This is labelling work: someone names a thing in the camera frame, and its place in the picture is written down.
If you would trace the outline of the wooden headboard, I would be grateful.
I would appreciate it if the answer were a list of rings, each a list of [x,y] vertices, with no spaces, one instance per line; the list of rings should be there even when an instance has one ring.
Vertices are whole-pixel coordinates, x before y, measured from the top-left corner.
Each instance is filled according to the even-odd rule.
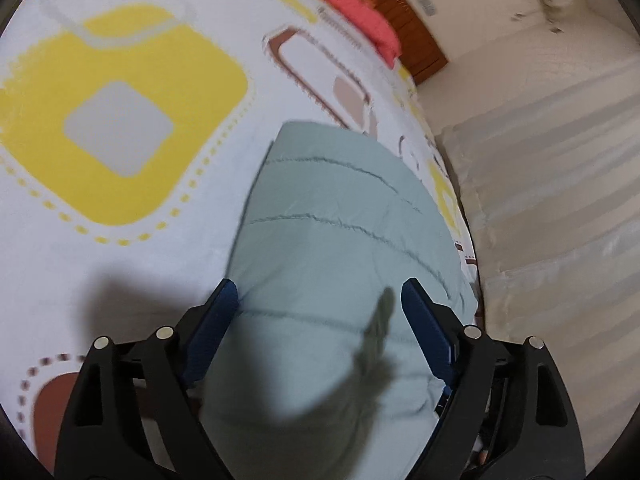
[[[415,84],[423,84],[448,64],[448,58],[408,0],[363,0],[393,27],[401,45],[400,60]]]

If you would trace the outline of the grey wall switch plate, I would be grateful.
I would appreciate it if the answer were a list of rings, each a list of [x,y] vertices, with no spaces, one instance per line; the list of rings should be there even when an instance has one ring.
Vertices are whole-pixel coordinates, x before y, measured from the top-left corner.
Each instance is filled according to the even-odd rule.
[[[437,13],[437,8],[433,0],[416,0],[416,3],[427,16],[433,16]]]

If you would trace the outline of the red pillow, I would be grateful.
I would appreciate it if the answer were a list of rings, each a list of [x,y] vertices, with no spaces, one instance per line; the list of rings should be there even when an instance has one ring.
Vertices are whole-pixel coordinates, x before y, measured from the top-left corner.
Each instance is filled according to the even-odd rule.
[[[364,0],[326,0],[347,18],[374,45],[389,68],[395,67],[401,56],[400,40],[384,16]]]

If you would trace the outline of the light green quilted down coat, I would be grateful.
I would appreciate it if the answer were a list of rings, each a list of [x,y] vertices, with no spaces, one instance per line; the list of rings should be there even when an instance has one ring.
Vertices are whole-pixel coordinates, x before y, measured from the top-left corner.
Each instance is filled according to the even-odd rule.
[[[239,312],[202,423],[237,479],[401,479],[442,394],[402,312],[416,278],[477,307],[431,194],[377,140],[288,122],[253,185],[228,275]]]

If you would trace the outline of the patterned white bed sheet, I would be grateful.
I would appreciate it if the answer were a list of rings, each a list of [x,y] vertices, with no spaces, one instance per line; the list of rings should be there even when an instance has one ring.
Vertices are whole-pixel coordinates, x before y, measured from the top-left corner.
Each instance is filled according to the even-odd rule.
[[[361,133],[402,159],[431,194],[474,292],[470,232],[416,86],[326,3],[10,3],[3,478],[53,476],[64,411],[96,338],[148,338],[230,280],[250,192],[288,122]]]

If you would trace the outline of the cream striped curtain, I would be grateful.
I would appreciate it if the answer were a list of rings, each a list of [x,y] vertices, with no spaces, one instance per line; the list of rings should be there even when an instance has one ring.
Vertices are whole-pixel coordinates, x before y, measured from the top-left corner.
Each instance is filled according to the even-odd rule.
[[[639,403],[639,62],[442,130],[491,336],[548,344],[594,468]]]

